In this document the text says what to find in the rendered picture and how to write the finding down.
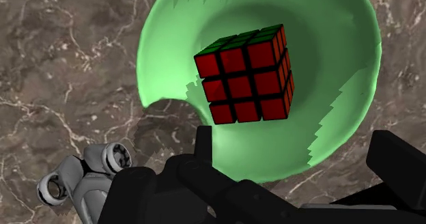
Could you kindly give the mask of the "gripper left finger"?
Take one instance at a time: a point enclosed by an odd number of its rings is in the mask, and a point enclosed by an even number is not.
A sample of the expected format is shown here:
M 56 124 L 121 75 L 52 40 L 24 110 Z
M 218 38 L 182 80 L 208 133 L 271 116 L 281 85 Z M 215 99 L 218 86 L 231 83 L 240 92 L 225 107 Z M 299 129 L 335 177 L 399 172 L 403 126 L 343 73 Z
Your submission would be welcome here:
M 160 174 L 129 167 L 114 178 L 98 224 L 288 224 L 297 208 L 262 186 L 212 166 L 212 128 L 199 126 L 193 154 Z

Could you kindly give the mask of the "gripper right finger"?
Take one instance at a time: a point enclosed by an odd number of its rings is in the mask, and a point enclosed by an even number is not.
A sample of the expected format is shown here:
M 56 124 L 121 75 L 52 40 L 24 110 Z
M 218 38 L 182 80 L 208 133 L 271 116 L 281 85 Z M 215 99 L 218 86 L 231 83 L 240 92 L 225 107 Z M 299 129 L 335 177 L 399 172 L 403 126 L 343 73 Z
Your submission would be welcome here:
M 426 224 L 426 154 L 389 130 L 375 130 L 366 164 L 381 180 L 330 204 L 305 204 L 313 224 Z

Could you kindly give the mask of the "grey toy with round rings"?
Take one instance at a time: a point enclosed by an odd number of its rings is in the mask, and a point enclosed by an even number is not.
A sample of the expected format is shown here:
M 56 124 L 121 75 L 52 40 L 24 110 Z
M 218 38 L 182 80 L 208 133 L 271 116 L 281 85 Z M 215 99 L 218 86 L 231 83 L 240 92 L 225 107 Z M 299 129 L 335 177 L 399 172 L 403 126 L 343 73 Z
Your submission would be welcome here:
M 46 206 L 60 206 L 70 199 L 83 224 L 97 224 L 115 174 L 131 166 L 124 145 L 91 144 L 82 159 L 65 157 L 38 182 L 38 199 Z

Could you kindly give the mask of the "red and green puzzle cube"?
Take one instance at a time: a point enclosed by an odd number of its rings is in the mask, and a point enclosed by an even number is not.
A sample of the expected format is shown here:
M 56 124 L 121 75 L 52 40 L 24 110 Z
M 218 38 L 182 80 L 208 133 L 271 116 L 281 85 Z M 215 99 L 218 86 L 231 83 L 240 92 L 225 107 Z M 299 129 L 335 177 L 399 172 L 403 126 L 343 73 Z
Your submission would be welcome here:
M 288 117 L 294 77 L 282 24 L 219 38 L 194 60 L 215 124 Z

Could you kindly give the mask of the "green bowl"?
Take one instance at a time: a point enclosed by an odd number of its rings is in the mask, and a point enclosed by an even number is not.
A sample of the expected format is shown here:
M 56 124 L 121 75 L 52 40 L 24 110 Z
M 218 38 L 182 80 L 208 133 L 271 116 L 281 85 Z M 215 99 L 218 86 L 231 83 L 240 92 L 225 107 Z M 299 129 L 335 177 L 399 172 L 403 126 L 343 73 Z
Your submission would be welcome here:
M 369 0 L 156 0 L 141 32 L 144 107 L 189 102 L 212 125 L 194 56 L 235 33 L 283 24 L 295 94 L 286 120 L 213 125 L 213 165 L 234 180 L 275 181 L 330 156 L 373 100 L 382 54 Z

